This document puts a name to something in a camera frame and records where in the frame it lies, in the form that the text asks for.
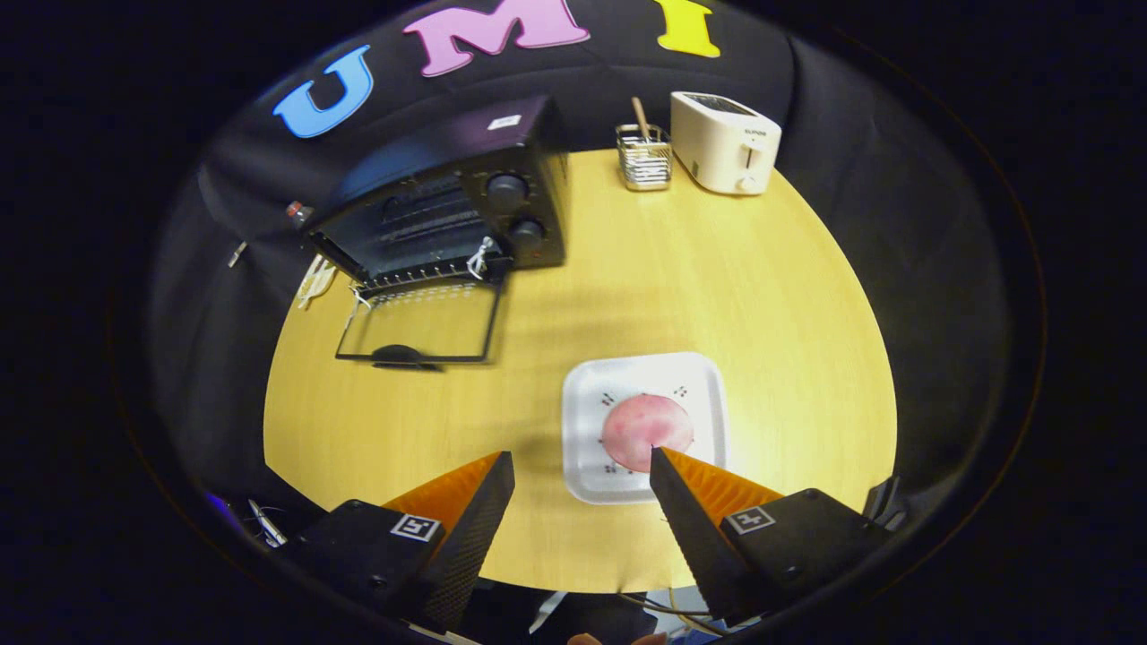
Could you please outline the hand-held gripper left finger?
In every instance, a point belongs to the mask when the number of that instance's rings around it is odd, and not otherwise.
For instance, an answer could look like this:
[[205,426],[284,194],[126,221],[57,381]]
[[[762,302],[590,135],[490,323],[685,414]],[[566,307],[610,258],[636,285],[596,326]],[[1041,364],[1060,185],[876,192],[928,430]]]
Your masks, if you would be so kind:
[[512,453],[496,451],[391,502],[341,503],[276,554],[365,611],[453,632],[513,490]]

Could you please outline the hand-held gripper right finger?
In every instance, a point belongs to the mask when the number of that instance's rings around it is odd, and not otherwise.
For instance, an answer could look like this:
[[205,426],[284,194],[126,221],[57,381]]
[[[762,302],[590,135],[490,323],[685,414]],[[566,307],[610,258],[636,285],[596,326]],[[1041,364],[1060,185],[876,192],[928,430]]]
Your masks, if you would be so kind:
[[649,485],[711,615],[728,622],[814,595],[894,535],[816,487],[775,494],[669,448],[651,449]]

